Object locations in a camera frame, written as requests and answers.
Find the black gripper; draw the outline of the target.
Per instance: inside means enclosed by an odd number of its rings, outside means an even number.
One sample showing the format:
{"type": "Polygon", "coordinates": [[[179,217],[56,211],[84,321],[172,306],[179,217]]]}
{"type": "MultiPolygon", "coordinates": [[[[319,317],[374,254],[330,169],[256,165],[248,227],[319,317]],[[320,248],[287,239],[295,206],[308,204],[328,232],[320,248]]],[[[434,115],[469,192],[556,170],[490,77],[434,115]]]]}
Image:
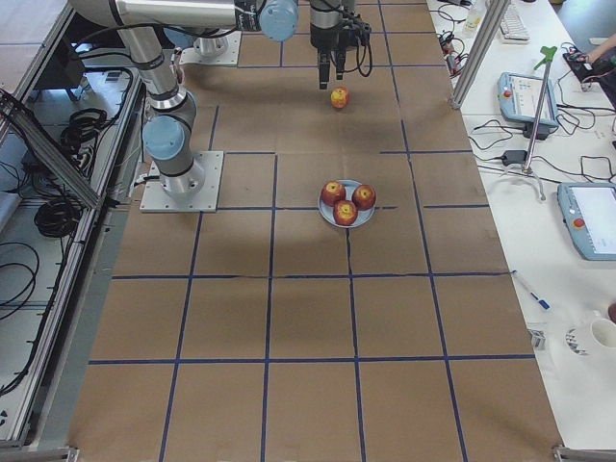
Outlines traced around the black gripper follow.
{"type": "Polygon", "coordinates": [[[342,80],[346,71],[347,46],[365,45],[372,26],[355,10],[354,1],[311,0],[309,4],[310,41],[318,50],[319,89],[326,90],[330,81],[329,51],[336,49],[336,79],[342,80]]]}

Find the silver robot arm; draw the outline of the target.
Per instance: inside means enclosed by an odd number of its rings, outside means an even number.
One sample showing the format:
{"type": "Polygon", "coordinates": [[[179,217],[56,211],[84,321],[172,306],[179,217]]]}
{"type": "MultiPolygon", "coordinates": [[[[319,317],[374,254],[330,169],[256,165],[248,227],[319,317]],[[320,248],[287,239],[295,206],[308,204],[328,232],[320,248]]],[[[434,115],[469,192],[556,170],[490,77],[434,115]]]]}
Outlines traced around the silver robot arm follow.
{"type": "MultiPolygon", "coordinates": [[[[261,32],[283,42],[295,33],[296,1],[74,1],[85,19],[118,32],[129,59],[146,84],[154,111],[142,141],[159,170],[161,190],[172,198],[202,189],[206,170],[190,149],[196,102],[167,62],[157,28],[178,28],[182,35],[217,39],[234,32],[261,32]]],[[[370,52],[372,28],[352,1],[312,1],[310,42],[317,51],[319,86],[347,73],[347,50],[370,52]]]]}
{"type": "Polygon", "coordinates": [[[164,33],[175,48],[192,48],[195,53],[205,57],[218,56],[228,48],[228,39],[219,29],[172,26],[166,27],[164,33]]]}

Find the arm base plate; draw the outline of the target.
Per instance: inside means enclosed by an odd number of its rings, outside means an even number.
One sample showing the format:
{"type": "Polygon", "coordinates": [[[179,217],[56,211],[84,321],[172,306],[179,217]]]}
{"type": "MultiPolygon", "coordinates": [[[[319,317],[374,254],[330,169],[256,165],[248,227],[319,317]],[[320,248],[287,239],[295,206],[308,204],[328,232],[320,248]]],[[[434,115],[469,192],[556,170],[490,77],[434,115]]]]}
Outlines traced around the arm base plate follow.
{"type": "Polygon", "coordinates": [[[179,176],[165,175],[159,162],[152,161],[141,197],[144,213],[214,213],[218,206],[223,171],[222,151],[192,153],[192,167],[179,176]]]}
{"type": "Polygon", "coordinates": [[[201,56],[192,48],[182,51],[179,64],[199,64],[209,66],[236,66],[239,58],[242,33],[233,32],[225,36],[228,39],[228,48],[225,52],[214,57],[201,56]]]}

